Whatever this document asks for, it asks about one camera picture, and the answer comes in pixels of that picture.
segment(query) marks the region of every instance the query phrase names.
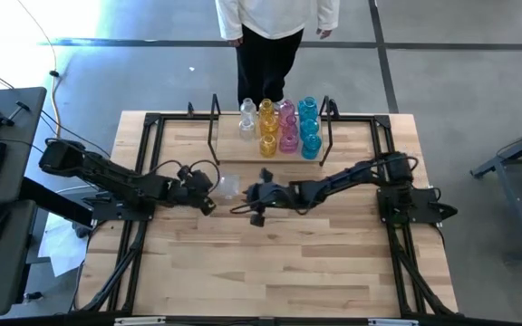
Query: blue glass bottle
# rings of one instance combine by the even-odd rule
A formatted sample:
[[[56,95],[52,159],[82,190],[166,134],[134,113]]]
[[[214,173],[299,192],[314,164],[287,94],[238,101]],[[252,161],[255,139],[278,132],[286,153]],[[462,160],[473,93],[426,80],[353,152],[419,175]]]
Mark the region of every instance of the blue glass bottle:
[[[317,102],[313,97],[306,97],[303,101],[299,101],[298,109],[300,122],[317,119]]]
[[[322,140],[316,135],[309,135],[304,139],[304,147],[301,149],[301,155],[305,159],[314,159],[322,147]]]
[[[299,125],[299,132],[301,139],[305,139],[309,135],[317,134],[319,130],[319,123],[315,120],[306,119]]]

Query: glass bottle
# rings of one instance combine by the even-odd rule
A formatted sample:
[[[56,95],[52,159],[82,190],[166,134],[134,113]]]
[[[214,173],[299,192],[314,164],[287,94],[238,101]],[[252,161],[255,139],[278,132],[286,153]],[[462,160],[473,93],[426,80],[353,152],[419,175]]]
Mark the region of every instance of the glass bottle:
[[[299,145],[299,137],[297,135],[283,135],[279,140],[279,150],[285,154],[295,153]]]
[[[292,135],[292,136],[299,136],[297,134],[297,117],[296,116],[289,116],[287,117],[287,119],[285,119],[285,125],[284,126],[281,126],[281,124],[279,125],[281,127],[281,134],[282,136],[286,136],[286,135]]]
[[[259,140],[259,151],[265,158],[272,158],[277,151],[277,140],[273,135],[265,135]]]
[[[285,100],[279,107],[279,124],[284,127],[285,119],[291,115],[295,115],[295,105],[290,100]]]
[[[239,135],[243,140],[253,140],[256,137],[255,122],[251,118],[243,118],[239,122]]]
[[[313,97],[306,97],[303,101],[299,101],[299,120],[316,120],[317,119],[317,102]]]
[[[273,116],[275,109],[273,108],[273,102],[268,99],[264,99],[259,104],[259,118]]]
[[[261,136],[273,135],[277,137],[277,131],[279,130],[279,121],[276,116],[263,116],[259,119]]]
[[[304,120],[299,124],[299,129],[300,138],[305,140],[307,136],[317,134],[317,131],[319,130],[319,123],[317,123],[315,120]]]
[[[305,159],[314,159],[317,157],[317,154],[319,154],[320,147],[322,147],[322,140],[317,135],[309,135],[304,139],[301,156]]]
[[[249,119],[255,123],[256,116],[256,105],[253,100],[246,98],[243,100],[243,104],[241,104],[241,121],[245,119]]]

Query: concrete floor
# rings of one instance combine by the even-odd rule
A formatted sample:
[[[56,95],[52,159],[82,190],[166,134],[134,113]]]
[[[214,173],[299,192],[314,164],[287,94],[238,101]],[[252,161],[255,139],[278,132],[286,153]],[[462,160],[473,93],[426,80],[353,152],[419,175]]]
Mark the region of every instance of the concrete floor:
[[[366,0],[342,0],[332,41],[374,41]],[[219,40],[212,0],[24,0],[51,37]],[[520,0],[378,0],[387,42],[522,43]],[[304,36],[315,41],[315,23]],[[0,76],[15,87],[50,87],[49,47],[14,2],[0,8]],[[223,110],[236,110],[235,53],[229,48],[61,47],[64,81],[57,101],[63,125],[110,149],[122,110],[205,110],[217,93]],[[472,317],[522,321],[522,264],[502,255],[522,248],[497,178],[468,171],[522,133],[522,52],[388,51],[398,108],[413,113],[431,183],[459,209],[445,223],[446,250],[461,312]],[[345,112],[388,112],[376,50],[301,49],[287,77],[291,98],[334,97]],[[52,113],[49,99],[45,104]],[[101,120],[102,129],[97,128]],[[52,136],[44,124],[36,145]],[[51,189],[80,185],[51,177],[34,152],[27,176]],[[9,316],[65,312],[75,273],[54,279],[43,264],[28,290],[46,299],[16,306]]]

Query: wooden tabletop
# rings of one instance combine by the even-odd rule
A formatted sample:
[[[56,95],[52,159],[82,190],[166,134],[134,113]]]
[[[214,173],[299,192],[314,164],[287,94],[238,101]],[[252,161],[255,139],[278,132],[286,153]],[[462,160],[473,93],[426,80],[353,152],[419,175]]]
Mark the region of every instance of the wooden tabletop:
[[[144,111],[124,111],[111,159],[134,168]],[[415,186],[428,178],[412,115],[391,115],[396,149],[417,157]],[[150,135],[144,171],[148,170],[155,132]],[[190,164],[212,159],[208,122],[168,121],[159,161]],[[325,165],[295,163],[222,164],[225,175],[239,175],[240,189],[257,182],[266,167],[274,181],[321,179],[373,156],[365,123],[333,123],[334,145]],[[211,179],[215,170],[198,165]],[[167,165],[159,173],[176,175]],[[217,210],[159,207],[144,245],[135,314],[280,317],[398,317],[388,236],[379,222],[375,186],[354,187],[331,196],[307,216],[268,209],[266,226],[248,216],[229,214],[244,195],[213,195]],[[90,241],[82,270],[78,302],[89,302],[114,268],[123,222],[104,224]],[[421,274],[445,305],[456,311],[449,267],[438,232],[429,225],[412,227]],[[405,277],[414,309],[411,283]],[[128,283],[123,278],[121,302]]]

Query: white shirt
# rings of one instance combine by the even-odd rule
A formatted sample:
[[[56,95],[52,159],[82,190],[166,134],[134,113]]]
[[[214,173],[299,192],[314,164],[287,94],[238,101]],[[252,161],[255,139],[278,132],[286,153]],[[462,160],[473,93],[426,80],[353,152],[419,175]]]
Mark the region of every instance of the white shirt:
[[[337,27],[340,0],[317,1],[317,28]],[[280,39],[305,27],[311,13],[310,0],[216,0],[221,37],[236,40],[243,36],[241,25],[267,38]]]

